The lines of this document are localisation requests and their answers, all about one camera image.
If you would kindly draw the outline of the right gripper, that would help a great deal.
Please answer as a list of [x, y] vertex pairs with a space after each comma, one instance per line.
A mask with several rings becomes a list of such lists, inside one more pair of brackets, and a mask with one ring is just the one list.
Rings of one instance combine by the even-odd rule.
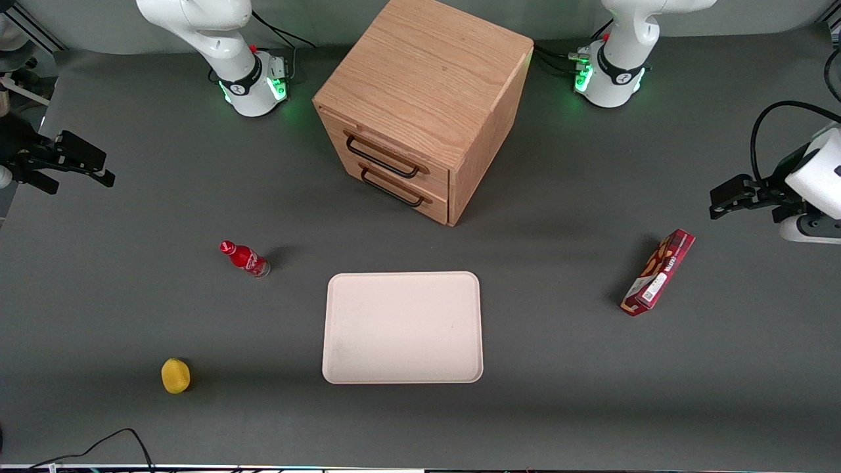
[[[30, 146], [39, 144], [41, 135], [34, 131], [29, 121], [13, 113], [1, 117], [1, 165], [9, 173], [19, 150], [29, 150]], [[107, 154], [71, 131], [61, 131], [45, 149], [46, 157], [40, 159], [42, 169], [87, 175], [100, 185], [114, 186], [116, 176], [105, 167]], [[18, 170], [18, 182], [51, 195], [57, 194], [60, 185], [40, 169]]]

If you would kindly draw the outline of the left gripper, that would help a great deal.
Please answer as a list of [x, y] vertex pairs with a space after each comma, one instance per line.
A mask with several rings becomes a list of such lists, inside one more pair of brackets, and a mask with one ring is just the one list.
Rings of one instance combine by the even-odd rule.
[[[839, 167], [839, 125], [829, 125], [812, 137], [801, 162], [786, 177], [786, 181], [774, 175], [756, 181], [748, 174], [739, 174], [727, 181], [725, 195], [711, 195], [711, 219], [719, 219], [738, 210], [773, 207], [773, 221], [779, 224], [787, 218], [807, 213], [805, 201], [832, 219], [840, 219]], [[792, 191], [802, 200], [790, 200]]]

